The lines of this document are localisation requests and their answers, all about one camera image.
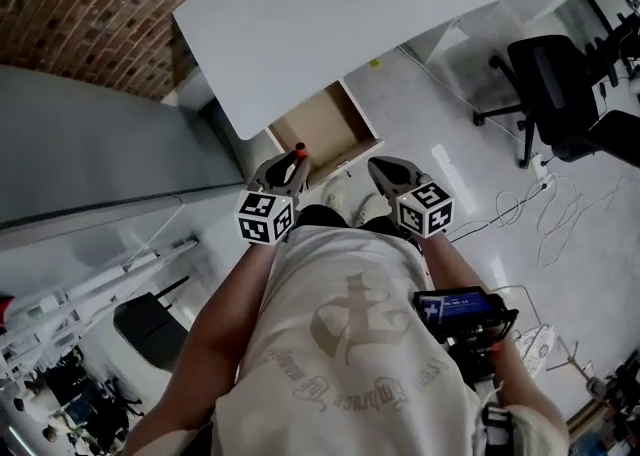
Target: person's left arm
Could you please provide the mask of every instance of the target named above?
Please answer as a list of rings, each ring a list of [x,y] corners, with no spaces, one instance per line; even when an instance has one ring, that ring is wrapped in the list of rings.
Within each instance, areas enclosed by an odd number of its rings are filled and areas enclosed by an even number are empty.
[[[277,246],[250,247],[202,308],[162,399],[128,436],[126,456],[167,433],[208,422],[216,400],[233,387],[276,252]]]

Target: person's right arm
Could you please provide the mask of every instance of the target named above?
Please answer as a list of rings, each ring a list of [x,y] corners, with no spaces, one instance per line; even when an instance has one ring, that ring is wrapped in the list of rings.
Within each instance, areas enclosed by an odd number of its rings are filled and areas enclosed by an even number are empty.
[[[481,286],[491,292],[444,234],[428,239],[416,237],[416,240],[424,252],[435,289]],[[499,392],[502,406],[520,405],[535,410],[558,429],[568,443],[569,433],[562,414],[529,376],[510,336],[505,338],[502,351],[492,353],[492,362],[496,380],[502,382]]]

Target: black cable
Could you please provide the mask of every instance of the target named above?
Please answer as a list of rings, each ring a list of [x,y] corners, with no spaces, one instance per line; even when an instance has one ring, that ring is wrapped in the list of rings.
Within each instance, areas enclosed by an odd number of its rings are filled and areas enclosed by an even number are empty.
[[[518,207],[520,207],[522,204],[526,204],[529,200],[533,200],[535,197],[537,197],[540,193],[542,193],[545,189],[547,189],[547,185],[543,184],[540,189],[538,191],[536,191],[532,196],[530,196],[529,198],[525,198],[524,200],[520,200],[516,205],[514,205],[511,209],[507,209],[506,211],[504,211],[500,216],[496,216],[495,218],[493,218],[491,221],[487,222],[486,225],[483,225],[480,228],[476,228],[474,230],[472,230],[471,232],[467,232],[466,234],[462,234],[460,237],[456,237],[455,239],[453,239],[451,241],[451,244],[455,243],[456,241],[460,241],[460,239],[470,236],[471,234],[475,234],[476,232],[480,232],[481,230],[487,228],[489,225],[491,225],[494,221],[498,221],[500,219],[501,216],[504,216],[505,214],[509,214],[511,211],[513,211],[514,209],[517,209]]]

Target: chair caster wheel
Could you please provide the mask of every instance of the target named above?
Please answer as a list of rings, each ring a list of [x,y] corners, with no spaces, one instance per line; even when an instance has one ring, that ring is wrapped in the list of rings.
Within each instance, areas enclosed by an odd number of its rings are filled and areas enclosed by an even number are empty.
[[[484,117],[477,111],[473,112],[473,125],[475,125],[476,127],[484,125]]]

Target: gray wall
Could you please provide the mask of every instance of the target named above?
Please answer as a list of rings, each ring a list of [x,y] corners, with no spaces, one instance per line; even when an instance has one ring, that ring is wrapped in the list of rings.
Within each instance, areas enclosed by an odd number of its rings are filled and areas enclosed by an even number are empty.
[[[0,227],[29,216],[242,181],[202,119],[0,66]]]

